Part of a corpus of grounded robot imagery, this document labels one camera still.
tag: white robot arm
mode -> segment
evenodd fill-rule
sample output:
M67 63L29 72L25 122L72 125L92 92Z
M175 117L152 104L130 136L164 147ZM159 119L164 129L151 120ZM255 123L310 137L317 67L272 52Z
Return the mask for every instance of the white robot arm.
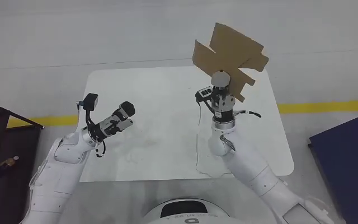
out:
M236 131L233 111L235 98L229 93L229 74L219 71L211 79L210 94L213 111L212 136L209 147L221 156L232 174L251 188L272 210L278 223L327 223L333 221L308 200L294 194L272 172L266 160ZM261 117L254 112L246 112Z
M30 181L30 207L21 223L56 224L63 212L66 202L79 181L84 165L91 150L103 143L104 139L122 132L133 122L128 117L135 114L134 106L122 103L111 116L98 124L90 118L90 111L96 106L98 95L88 94L79 102L86 110L87 126L53 143L46 160L39 167Z

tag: brown cardboard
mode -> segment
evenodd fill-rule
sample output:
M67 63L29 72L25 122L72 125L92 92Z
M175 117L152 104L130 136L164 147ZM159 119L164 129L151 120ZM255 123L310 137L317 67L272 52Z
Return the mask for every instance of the brown cardboard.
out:
M269 58L262 55L263 46L232 28L216 23L211 37L211 49L195 40L192 61L195 66L212 76L219 70L226 71L231 79L229 90L239 101L245 84L255 80L238 68L252 68L262 72Z

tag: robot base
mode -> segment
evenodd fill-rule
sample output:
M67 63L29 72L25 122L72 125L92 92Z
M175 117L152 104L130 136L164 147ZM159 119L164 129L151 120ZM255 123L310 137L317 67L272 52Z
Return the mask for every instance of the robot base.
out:
M208 213L219 217L229 217L224 210L211 202L201 199L183 198L170 200L156 206L144 216L142 224L174 214L184 213Z

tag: gray floor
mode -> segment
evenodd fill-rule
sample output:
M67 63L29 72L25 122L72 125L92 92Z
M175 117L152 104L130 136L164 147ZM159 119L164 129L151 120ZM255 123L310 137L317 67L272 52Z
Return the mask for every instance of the gray floor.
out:
M358 113L325 113L282 115L282 122L295 162L289 176L281 177L294 192L309 198L320 208L329 212L338 224L340 218L328 194L323 179L307 147L309 137L326 129L356 118ZM47 127L40 138L36 163L45 158L53 140L75 130L76 127ZM249 223L274 223L263 217L270 216L257 202L251 192L242 195L236 188L246 188L235 179L200 179L168 181L116 181L79 183L70 200L61 223L138 223L159 203L172 198L195 197L212 201L232 216Z

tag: yellow tape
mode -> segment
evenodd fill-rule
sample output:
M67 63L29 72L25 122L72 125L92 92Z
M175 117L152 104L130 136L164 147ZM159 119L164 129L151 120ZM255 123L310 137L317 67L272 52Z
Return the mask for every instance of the yellow tape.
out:
M311 114L327 112L358 111L358 101L347 102L318 102L308 104L278 104L280 114ZM47 116L42 118L30 118L43 126L68 126L77 125L78 116ZM11 118L7 124L8 128L28 125L26 122Z
M280 114L311 114L337 111L358 111L358 101L317 102L310 104L278 104Z
M70 126L77 125L78 116L45 116L42 118L30 118L30 120L43 126ZM8 128L20 127L25 125L29 125L29 123L19 120L17 118L11 118L7 123Z

